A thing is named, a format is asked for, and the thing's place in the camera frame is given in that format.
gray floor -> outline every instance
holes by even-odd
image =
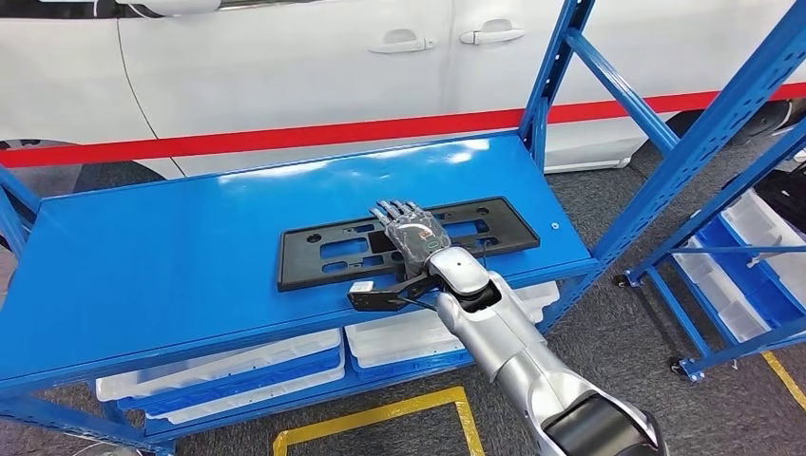
[[[612,274],[634,264],[668,236],[720,186],[772,140],[732,144],[721,151],[647,232],[614,265]],[[641,186],[658,161],[650,148],[623,170],[554,175],[548,178],[575,226],[592,243]],[[75,176],[76,170],[67,174]],[[137,170],[86,167],[80,189],[125,183]],[[604,276],[547,335],[570,367],[605,390],[652,410],[674,454],[801,455],[806,411],[792,398],[760,356],[740,359],[737,369],[721,366],[692,385],[673,376],[666,359],[693,353],[668,311],[649,287],[636,292]],[[713,329],[681,284],[669,276],[683,305],[692,309],[709,337]],[[806,347],[777,351],[801,386],[806,386]],[[278,432],[461,385],[469,400],[485,453],[527,455],[534,451],[525,429],[501,393],[475,368],[455,370],[319,406],[194,435],[179,441],[182,456],[268,455]],[[86,389],[45,391],[48,398],[94,410]],[[468,454],[455,409],[447,406],[289,447],[293,455]],[[69,455],[86,445],[49,431],[0,424],[0,455]]]

red stripe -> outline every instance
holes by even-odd
[[[646,98],[656,112],[703,109],[714,100],[717,91],[662,95]],[[806,97],[806,83],[783,85],[771,100]],[[160,140],[106,142],[89,145],[7,150],[0,154],[0,164],[7,167],[124,162],[165,157],[189,157],[208,154],[246,152],[336,143],[416,138],[472,131],[513,128],[523,109],[449,114],[443,116],[394,119],[359,123],[301,126],[271,130],[220,133]],[[626,113],[616,101],[562,104],[548,112],[550,124],[613,119]]]

caster wheel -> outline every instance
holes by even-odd
[[[681,378],[687,378],[688,375],[685,373],[681,366],[681,361],[685,359],[681,356],[670,356],[667,361],[667,366],[672,373],[676,373]]]
[[[615,275],[612,278],[613,285],[619,288],[626,288],[629,286],[629,280],[627,280],[627,276],[624,274]]]

yellow tape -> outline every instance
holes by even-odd
[[[441,391],[395,402],[387,406],[371,408],[321,423],[284,430],[278,434],[272,444],[272,449],[275,456],[286,456],[289,445],[308,442],[309,440],[318,439],[326,435],[373,425],[381,421],[391,420],[399,416],[425,409],[433,409],[434,407],[444,406],[450,403],[456,404],[456,411],[459,413],[459,421],[462,424],[462,430],[465,432],[465,440],[468,442],[470,456],[484,456],[484,449],[481,447],[478,430],[473,421],[473,415],[470,412],[468,396],[465,395],[465,389],[462,387],[443,389]]]
[[[795,380],[792,378],[789,372],[787,372],[783,365],[780,364],[778,358],[776,358],[771,351],[763,351],[761,356],[763,356],[764,361],[770,365],[770,369],[772,369],[778,378],[781,379],[781,382],[783,382],[786,389],[789,390],[789,393],[792,394],[792,397],[794,397],[800,406],[806,410],[806,395],[803,394],[803,391],[800,389],[797,383],[795,383]]]
[[[460,388],[461,400],[456,402],[456,412],[459,413],[459,422],[462,423],[462,430],[465,431],[465,440],[468,442],[470,456],[484,456],[484,449],[481,448],[481,440],[478,437],[476,422],[473,421],[473,414],[470,412],[470,403],[465,396],[465,390]]]

blue shelf top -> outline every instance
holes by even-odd
[[[517,287],[595,267],[514,134],[45,199],[0,311],[0,345],[17,347],[3,355],[0,390],[388,316],[355,312],[349,282],[279,293],[280,234],[367,217],[379,199],[433,206],[497,196],[541,245],[490,256],[491,270]]]

